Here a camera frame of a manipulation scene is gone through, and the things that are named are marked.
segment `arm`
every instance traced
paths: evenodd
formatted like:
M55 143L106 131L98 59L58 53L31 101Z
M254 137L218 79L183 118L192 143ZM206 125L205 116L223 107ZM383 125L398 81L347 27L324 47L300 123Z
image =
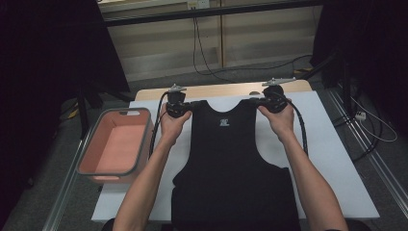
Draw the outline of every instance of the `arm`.
M262 106L258 109L268 118L270 127L285 147L311 229L348 230L336 195L297 141L293 132L293 107L288 105L279 114L272 114Z
M165 113L165 107L162 107L161 115ZM170 148L190 116L191 112L179 118L163 115L162 136L146 167L126 193L115 218L114 230L144 230L156 200Z

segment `hand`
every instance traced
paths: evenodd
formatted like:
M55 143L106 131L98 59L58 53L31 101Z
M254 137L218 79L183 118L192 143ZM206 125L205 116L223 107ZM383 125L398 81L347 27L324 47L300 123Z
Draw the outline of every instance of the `hand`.
M287 136L294 134L294 112L291 105L288 105L282 112L278 114L271 113L264 106L259 106L258 110L269 120L270 128L272 128L272 131L278 136L280 141L284 141Z
M188 111L183 116L174 118L168 115L166 112L166 103L164 103L160 115L162 117L160 123L162 127L162 139L166 139L171 145L174 145L183 130L184 123L190 118L191 112Z

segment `person's left hand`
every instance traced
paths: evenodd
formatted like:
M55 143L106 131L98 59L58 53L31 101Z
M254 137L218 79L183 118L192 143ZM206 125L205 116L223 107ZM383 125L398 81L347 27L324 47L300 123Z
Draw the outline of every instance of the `person's left hand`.
M174 118L168 115L166 112L166 103L164 103L160 115L162 117L160 123L162 127L162 138L167 139L174 145L183 130L184 123L190 118L191 112L188 111L183 116Z

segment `vest logo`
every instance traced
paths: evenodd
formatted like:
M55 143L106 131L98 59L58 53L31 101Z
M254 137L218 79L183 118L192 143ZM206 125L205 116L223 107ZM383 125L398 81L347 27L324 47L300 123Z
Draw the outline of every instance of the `vest logo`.
M219 121L219 126L220 126L220 127L228 127L228 126L229 126L229 124L228 124L228 118L222 118L222 119Z

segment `black curtain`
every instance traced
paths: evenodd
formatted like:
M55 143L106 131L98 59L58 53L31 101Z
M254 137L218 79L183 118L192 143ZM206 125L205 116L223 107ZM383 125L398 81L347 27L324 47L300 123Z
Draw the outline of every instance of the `black curtain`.
M343 78L348 62L350 77L402 133L408 133L408 112L401 110L401 103L408 101L407 11L407 5L397 0L348 0L324 6L311 60L318 65L330 55L336 57L322 71L326 87Z
M78 88L96 102L101 86L129 90L101 22L95 0L0 0L0 227L47 156L61 104Z

